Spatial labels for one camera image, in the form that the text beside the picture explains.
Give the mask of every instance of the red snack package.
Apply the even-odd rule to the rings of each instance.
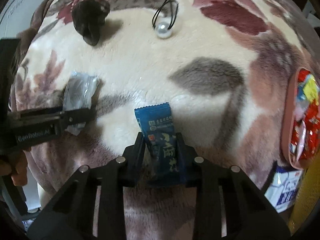
[[[318,131],[320,130],[320,118],[318,115],[318,106],[312,102],[306,111],[305,124],[307,128],[306,143],[303,149],[301,160],[307,160],[314,156],[319,145]]]
[[[299,141],[299,126],[296,120],[293,121],[293,130],[292,130],[292,137],[291,137],[291,153],[295,153],[296,147]]]
[[[302,69],[299,72],[299,76],[298,76],[298,82],[304,82],[304,80],[306,79],[306,76],[308,76],[310,74],[309,70],[306,69]]]

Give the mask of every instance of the blue snack packet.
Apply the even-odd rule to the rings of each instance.
[[[152,187],[180,183],[176,158],[176,136],[169,103],[134,110],[151,155],[155,177]]]

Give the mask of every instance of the fleece blanket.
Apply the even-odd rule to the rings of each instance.
[[[79,1],[45,0],[19,34],[13,111],[61,106],[72,71],[100,80],[96,120],[27,153],[49,195],[81,165],[121,155],[140,131],[134,109],[163,102],[200,156],[239,165],[258,187],[274,162],[286,165],[279,141],[288,79],[298,67],[320,77],[319,38],[291,0],[175,0],[178,16],[165,40],[151,24],[164,0],[108,0],[95,47],[72,24]],[[148,177],[148,161],[143,171]],[[128,239],[191,239],[195,203],[195,189],[149,189],[143,181],[125,188]]]

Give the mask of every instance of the pearl hair tie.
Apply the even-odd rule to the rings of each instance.
[[[177,4],[175,15],[173,15],[173,6],[172,3],[175,2]],[[170,24],[167,22],[160,22],[156,25],[156,21],[158,19],[158,16],[162,10],[162,8],[170,3],[170,9],[171,9],[171,21]],[[155,15],[152,18],[152,27],[156,30],[157,36],[161,39],[169,38],[172,35],[172,27],[177,19],[178,14],[178,6],[179,4],[176,1],[172,0],[165,0],[164,3],[160,6],[160,8],[156,11]]]

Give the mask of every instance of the finger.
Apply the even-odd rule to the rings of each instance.
[[[0,160],[0,176],[8,175],[11,171],[10,164]]]
[[[28,183],[27,168],[25,168],[23,171],[20,171],[19,174],[12,175],[11,178],[15,186],[26,185]]]
[[[28,166],[27,157],[24,154],[24,152],[21,152],[17,158],[17,163],[15,165],[15,169],[16,169],[17,173],[20,174],[21,172],[24,172],[26,170],[27,166]]]

